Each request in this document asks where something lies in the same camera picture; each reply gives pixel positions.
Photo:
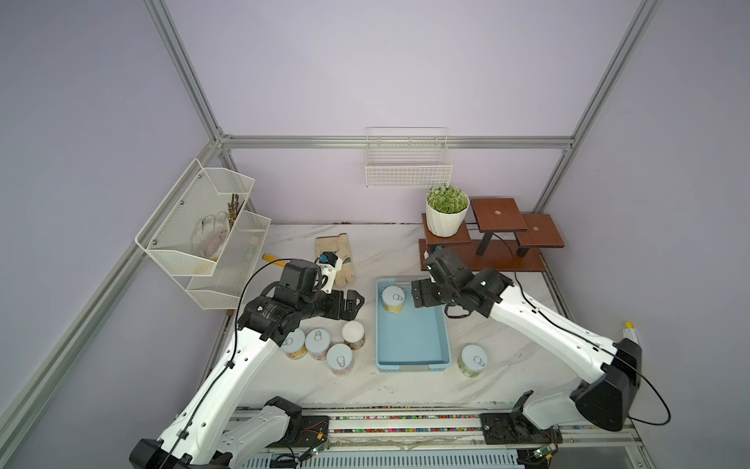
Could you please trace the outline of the white lid can orange label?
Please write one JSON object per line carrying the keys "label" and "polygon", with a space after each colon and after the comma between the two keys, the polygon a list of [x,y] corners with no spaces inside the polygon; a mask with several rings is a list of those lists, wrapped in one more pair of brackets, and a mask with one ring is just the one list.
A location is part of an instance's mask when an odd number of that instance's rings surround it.
{"label": "white lid can orange label", "polygon": [[361,349],[366,341],[365,328],[361,322],[351,320],[342,328],[344,342],[353,350]]}

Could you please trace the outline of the can with yellow label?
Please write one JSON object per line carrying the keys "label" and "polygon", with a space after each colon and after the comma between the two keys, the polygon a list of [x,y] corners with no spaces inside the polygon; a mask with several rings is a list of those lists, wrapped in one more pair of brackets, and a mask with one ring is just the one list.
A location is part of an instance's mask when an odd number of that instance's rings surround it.
{"label": "can with yellow label", "polygon": [[398,314],[404,308],[405,292],[398,285],[388,285],[382,291],[381,301],[386,312]]}

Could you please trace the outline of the light blue plastic basket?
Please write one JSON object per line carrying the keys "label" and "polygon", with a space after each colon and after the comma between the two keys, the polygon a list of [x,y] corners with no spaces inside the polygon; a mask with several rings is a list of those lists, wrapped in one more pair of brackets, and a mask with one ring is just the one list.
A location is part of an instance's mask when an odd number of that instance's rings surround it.
{"label": "light blue plastic basket", "polygon": [[[444,371],[452,362],[446,318],[439,307],[415,308],[411,277],[381,277],[376,281],[375,363],[379,371]],[[388,285],[405,292],[398,314],[384,310],[381,294]]]}

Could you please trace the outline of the green label can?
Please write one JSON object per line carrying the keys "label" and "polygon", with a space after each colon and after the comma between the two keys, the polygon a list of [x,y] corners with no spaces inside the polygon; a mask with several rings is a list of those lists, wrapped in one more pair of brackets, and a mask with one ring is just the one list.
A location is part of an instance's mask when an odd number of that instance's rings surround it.
{"label": "green label can", "polygon": [[457,363],[465,376],[476,378],[488,367],[488,354],[480,345],[469,344],[462,349]]}

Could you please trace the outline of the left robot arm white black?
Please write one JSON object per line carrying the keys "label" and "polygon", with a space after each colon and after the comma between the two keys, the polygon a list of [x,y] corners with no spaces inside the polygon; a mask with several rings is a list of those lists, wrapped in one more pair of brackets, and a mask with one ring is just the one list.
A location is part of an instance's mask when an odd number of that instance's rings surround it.
{"label": "left robot arm white black", "polygon": [[261,449],[301,432],[301,408],[281,397],[234,431],[227,425],[265,362],[303,320],[354,320],[364,304],[334,283],[344,262],[331,251],[314,262],[288,258],[278,281],[241,303],[234,336],[220,363],[157,439],[142,439],[129,456],[135,468],[238,468]]}

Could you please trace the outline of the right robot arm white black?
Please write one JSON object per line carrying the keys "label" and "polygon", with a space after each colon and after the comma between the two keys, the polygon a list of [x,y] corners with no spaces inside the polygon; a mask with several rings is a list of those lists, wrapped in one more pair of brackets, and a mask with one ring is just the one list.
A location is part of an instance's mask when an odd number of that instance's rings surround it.
{"label": "right robot arm white black", "polygon": [[545,392],[529,391],[514,410],[536,430],[588,421],[611,432],[631,420],[643,384],[643,349],[630,337],[619,341],[582,328],[537,303],[516,277],[494,269],[473,271],[449,249],[425,252],[428,277],[411,285],[416,307],[459,307],[502,322],[547,350],[572,371],[570,383]]}

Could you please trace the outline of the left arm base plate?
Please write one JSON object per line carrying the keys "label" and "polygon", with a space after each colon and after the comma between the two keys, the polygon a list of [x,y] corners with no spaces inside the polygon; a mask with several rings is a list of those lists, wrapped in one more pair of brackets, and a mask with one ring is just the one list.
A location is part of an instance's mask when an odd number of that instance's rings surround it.
{"label": "left arm base plate", "polygon": [[281,447],[308,448],[328,437],[330,417],[303,414],[292,427],[291,433],[279,442]]}

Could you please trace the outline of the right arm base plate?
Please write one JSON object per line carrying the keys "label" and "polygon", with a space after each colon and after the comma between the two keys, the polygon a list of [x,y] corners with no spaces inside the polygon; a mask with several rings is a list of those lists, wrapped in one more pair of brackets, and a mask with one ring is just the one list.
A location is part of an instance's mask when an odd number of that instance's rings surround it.
{"label": "right arm base plate", "polygon": [[557,426],[540,430],[522,414],[490,412],[480,415],[486,445],[558,444],[563,440]]}

